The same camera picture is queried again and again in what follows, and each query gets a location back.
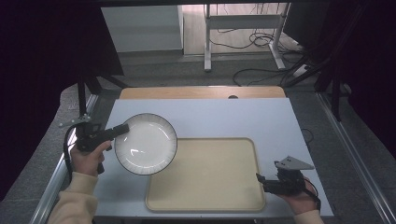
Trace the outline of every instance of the beige tray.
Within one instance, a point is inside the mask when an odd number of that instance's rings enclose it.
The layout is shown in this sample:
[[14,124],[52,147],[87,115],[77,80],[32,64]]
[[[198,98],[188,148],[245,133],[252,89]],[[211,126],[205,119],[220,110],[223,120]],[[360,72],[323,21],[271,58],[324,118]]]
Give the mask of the beige tray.
[[171,164],[150,177],[153,211],[259,211],[265,200],[247,138],[178,139]]

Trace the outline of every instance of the beige sleeve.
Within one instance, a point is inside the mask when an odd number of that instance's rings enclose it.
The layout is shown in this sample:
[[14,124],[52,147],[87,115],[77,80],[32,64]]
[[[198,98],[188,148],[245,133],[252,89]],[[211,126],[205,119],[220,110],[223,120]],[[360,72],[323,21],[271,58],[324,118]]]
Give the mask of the beige sleeve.
[[98,204],[92,196],[96,183],[97,177],[74,172],[70,186],[59,193],[48,223],[92,223]]
[[323,224],[319,210],[302,213],[294,217],[296,224]]

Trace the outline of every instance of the gray floor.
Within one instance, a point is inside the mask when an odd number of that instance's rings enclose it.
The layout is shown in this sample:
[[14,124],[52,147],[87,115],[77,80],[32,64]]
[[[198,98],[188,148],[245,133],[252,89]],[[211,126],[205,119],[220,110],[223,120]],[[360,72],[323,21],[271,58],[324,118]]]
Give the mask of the gray floor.
[[[276,69],[269,53],[261,55],[216,55],[212,72],[204,71],[203,57],[186,57],[171,53],[124,53],[120,60],[125,83],[136,87],[148,86],[207,86],[234,85],[233,74],[241,69]],[[238,76],[238,82],[247,85],[252,80],[273,76],[273,73],[246,72]],[[277,85],[282,75],[265,79],[256,85]],[[326,217],[326,223],[383,223],[366,188],[355,171],[346,150],[329,122],[311,77],[298,85],[285,89],[302,129],[309,130],[314,138],[309,142],[311,156],[318,169],[320,180],[332,206],[335,217]],[[94,117],[106,122],[112,101],[120,94],[115,85],[102,80],[107,91],[100,96]],[[341,99],[340,112],[346,127],[362,159],[376,183],[383,190],[389,204],[396,207],[396,163],[375,135],[359,119],[347,103]],[[26,165],[7,197],[0,203],[0,223],[28,223],[62,155],[65,130],[58,124],[78,116],[77,87],[66,89],[61,96],[61,106],[49,130],[37,147],[35,155]],[[303,131],[306,140],[311,136]],[[143,223],[175,223],[175,221],[144,220]],[[177,223],[218,223],[214,220],[179,220]],[[122,223],[117,219],[98,219],[97,223]],[[233,223],[253,223],[250,220],[234,220]],[[293,223],[291,218],[270,219],[264,223]]]

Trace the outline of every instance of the white wall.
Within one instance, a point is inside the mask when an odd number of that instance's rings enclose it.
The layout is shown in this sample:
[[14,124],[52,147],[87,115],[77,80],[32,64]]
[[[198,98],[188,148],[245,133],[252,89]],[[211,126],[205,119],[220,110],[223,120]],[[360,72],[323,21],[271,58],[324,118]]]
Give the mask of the white wall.
[[181,6],[103,7],[117,52],[182,49]]

